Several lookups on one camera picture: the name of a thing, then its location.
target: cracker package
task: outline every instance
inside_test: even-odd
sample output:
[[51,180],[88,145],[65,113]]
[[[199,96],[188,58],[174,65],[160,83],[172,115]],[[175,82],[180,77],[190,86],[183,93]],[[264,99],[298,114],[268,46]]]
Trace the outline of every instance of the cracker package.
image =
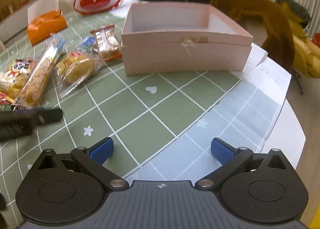
[[122,57],[120,44],[115,37],[115,25],[111,24],[90,32],[96,37],[97,53],[104,61]]
[[0,92],[16,99],[35,64],[36,62],[30,58],[15,59],[7,71],[0,75]]
[[18,104],[24,107],[40,104],[48,79],[62,54],[65,42],[66,40],[60,35],[52,35],[17,97]]
[[66,96],[79,84],[98,72],[103,61],[86,51],[73,51],[66,55],[55,67],[58,92]]

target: gray gripper base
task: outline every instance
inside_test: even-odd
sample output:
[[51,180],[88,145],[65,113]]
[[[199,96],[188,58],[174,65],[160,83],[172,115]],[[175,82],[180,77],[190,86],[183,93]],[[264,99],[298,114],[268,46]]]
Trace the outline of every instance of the gray gripper base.
[[[25,222],[22,229],[52,226]],[[257,225],[226,211],[214,193],[194,189],[189,181],[135,181],[112,192],[101,208],[80,222],[60,229],[300,229],[300,222]]]

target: white heart decal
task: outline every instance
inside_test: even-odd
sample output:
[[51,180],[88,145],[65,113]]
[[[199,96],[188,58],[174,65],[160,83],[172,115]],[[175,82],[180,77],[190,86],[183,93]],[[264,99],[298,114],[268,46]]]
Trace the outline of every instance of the white heart decal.
[[155,94],[157,92],[157,87],[146,87],[146,91],[149,91],[151,94]]

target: blue gripper pad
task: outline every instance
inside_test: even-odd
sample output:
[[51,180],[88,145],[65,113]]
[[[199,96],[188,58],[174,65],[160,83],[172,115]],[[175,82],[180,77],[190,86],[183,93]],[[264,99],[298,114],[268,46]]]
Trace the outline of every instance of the blue gripper pad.
[[90,159],[93,159],[100,165],[102,165],[109,157],[112,156],[114,150],[113,140],[109,137],[105,138],[104,140],[105,141],[100,141],[100,145],[89,153]]
[[214,138],[211,142],[211,154],[222,164],[236,156],[237,149],[219,138]]

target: floor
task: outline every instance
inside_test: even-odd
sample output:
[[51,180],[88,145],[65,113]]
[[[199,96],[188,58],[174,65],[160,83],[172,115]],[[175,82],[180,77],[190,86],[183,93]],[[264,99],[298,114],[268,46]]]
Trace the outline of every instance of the floor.
[[301,222],[310,225],[320,205],[320,80],[301,78],[305,94],[299,94],[297,83],[291,80],[287,100],[294,110],[306,136],[297,173],[309,192],[309,203]]

